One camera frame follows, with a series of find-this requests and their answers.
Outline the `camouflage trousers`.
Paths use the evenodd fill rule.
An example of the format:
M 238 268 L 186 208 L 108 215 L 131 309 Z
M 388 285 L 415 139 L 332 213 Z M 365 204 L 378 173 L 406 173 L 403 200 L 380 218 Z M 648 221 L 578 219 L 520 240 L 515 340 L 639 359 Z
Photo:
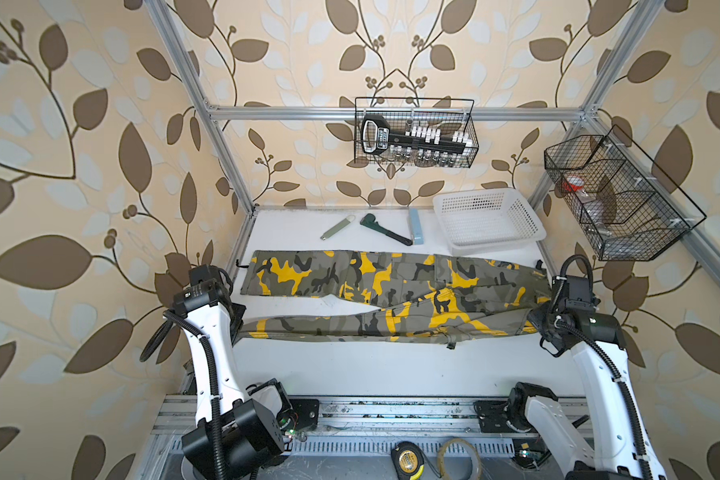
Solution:
M 527 314 L 552 298 L 543 269 L 494 259 L 351 250 L 254 253 L 241 292 L 333 296 L 364 313 L 255 319 L 240 338 L 457 343 L 535 333 Z

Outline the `white plastic basket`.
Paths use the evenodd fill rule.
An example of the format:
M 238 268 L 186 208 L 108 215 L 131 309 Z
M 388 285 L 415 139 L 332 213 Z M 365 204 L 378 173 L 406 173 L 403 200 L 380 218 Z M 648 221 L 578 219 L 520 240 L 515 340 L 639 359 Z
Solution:
M 455 256 L 522 248 L 547 236 L 527 199 L 513 188 L 441 194 L 433 208 Z

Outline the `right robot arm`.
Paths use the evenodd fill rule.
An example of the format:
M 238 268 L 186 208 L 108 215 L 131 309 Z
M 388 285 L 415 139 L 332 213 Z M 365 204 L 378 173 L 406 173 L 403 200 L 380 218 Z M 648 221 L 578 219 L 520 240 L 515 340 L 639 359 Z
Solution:
M 567 258 L 550 301 L 528 318 L 540 346 L 558 358 L 570 353 L 581 377 L 593 426 L 588 443 L 547 387 L 519 382 L 505 408 L 517 432 L 536 431 L 567 479 L 664 479 L 635 400 L 625 333 L 597 310 L 594 269 L 582 254 Z

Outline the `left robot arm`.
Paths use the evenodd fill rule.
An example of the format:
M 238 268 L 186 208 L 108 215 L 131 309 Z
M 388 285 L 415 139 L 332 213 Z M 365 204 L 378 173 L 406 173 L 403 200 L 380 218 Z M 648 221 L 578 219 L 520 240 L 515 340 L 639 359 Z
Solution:
M 148 360 L 170 333 L 185 334 L 197 389 L 195 427 L 182 438 L 189 477 L 255 479 L 285 451 L 285 432 L 297 414 L 276 379 L 245 388 L 238 383 L 233 343 L 245 307 L 231 300 L 229 274 L 216 266 L 189 270 L 189 284 L 162 312 L 163 324 L 140 356 Z

